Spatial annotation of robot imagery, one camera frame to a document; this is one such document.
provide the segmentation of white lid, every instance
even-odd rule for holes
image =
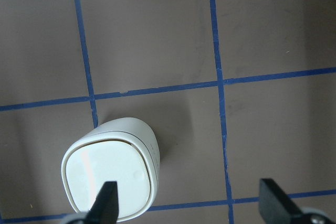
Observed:
[[[142,155],[132,145],[108,140],[74,151],[66,162],[69,200],[88,211],[105,181],[117,181],[118,219],[141,211],[149,201],[151,185]]]

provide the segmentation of gray floor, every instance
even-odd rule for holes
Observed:
[[[209,0],[80,3],[98,124],[132,116],[152,127],[153,205],[173,208],[125,223],[228,223],[230,207],[234,223],[262,223],[256,202],[226,200],[257,197],[262,177],[289,194],[329,194],[295,201],[336,220],[336,0],[216,0],[226,121]],[[2,222],[58,223],[73,212],[61,159],[93,129],[75,2],[0,6]],[[312,69],[322,70],[244,79]]]

